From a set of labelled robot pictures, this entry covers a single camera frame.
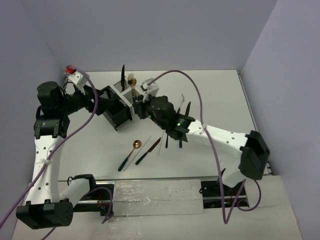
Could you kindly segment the black serrated knife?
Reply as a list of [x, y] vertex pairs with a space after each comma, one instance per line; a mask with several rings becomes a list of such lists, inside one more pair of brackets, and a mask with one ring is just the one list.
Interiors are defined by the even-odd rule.
[[125, 90], [126, 79], [125, 79], [125, 65], [121, 69], [121, 78], [120, 78], [121, 92]]

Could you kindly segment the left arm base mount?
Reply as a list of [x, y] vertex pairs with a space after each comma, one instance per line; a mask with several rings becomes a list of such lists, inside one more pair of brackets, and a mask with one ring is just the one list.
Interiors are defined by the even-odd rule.
[[73, 211], [75, 213], [97, 212], [100, 213], [100, 216], [105, 217], [110, 208], [110, 202], [109, 192], [105, 189], [98, 189], [82, 197], [73, 208]]

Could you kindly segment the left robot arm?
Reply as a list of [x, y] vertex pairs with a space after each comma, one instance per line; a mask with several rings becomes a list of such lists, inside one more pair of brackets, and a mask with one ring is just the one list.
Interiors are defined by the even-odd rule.
[[40, 106], [34, 124], [35, 161], [32, 182], [28, 186], [25, 203], [16, 209], [16, 217], [33, 230], [66, 227], [73, 220], [74, 207], [85, 197], [93, 199], [99, 187], [92, 174], [80, 174], [72, 178], [69, 186], [59, 192], [59, 170], [62, 149], [66, 140], [69, 115], [86, 109], [92, 115], [101, 115], [115, 104], [116, 99], [103, 98], [106, 89], [96, 90], [84, 86], [64, 93], [54, 81], [37, 87]]

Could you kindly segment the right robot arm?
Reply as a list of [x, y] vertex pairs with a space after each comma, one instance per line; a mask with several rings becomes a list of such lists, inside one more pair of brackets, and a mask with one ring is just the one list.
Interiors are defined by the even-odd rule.
[[140, 95], [133, 102], [133, 109], [140, 119], [149, 118], [174, 140], [211, 146], [215, 155], [218, 151], [232, 155], [235, 162], [223, 170], [217, 183], [220, 194], [229, 195], [246, 179], [262, 179], [270, 149], [258, 131], [240, 133], [203, 124], [187, 114], [176, 112], [166, 96], [143, 100]]

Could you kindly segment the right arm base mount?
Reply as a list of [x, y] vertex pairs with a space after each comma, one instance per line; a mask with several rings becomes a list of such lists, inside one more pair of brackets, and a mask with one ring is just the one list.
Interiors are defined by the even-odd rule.
[[[218, 180], [202, 180], [199, 193], [202, 195], [204, 209], [221, 208], [221, 192]], [[235, 187], [230, 188], [223, 186], [224, 191], [224, 204], [226, 208], [230, 208], [233, 203], [235, 207], [239, 203], [240, 207], [248, 207], [246, 190], [243, 187], [241, 191], [242, 183], [238, 183]]]

